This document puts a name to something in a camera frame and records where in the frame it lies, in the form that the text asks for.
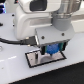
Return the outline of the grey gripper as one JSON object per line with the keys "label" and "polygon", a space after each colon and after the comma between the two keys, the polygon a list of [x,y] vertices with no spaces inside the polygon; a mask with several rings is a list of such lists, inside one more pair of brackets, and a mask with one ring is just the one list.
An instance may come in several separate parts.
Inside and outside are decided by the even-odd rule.
{"label": "grey gripper", "polygon": [[37,36],[38,45],[41,47],[41,55],[45,55],[45,53],[47,52],[47,45],[60,43],[59,50],[65,50],[66,42],[72,38],[72,25],[62,24],[37,28],[35,32]]}

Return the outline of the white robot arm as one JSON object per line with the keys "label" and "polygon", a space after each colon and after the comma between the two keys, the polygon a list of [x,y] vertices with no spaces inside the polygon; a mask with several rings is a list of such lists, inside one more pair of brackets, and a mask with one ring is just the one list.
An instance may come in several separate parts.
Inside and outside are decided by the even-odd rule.
{"label": "white robot arm", "polygon": [[28,39],[27,45],[37,46],[44,55],[49,48],[62,50],[74,36],[71,16],[79,9],[77,0],[18,0],[15,11],[15,35]]}

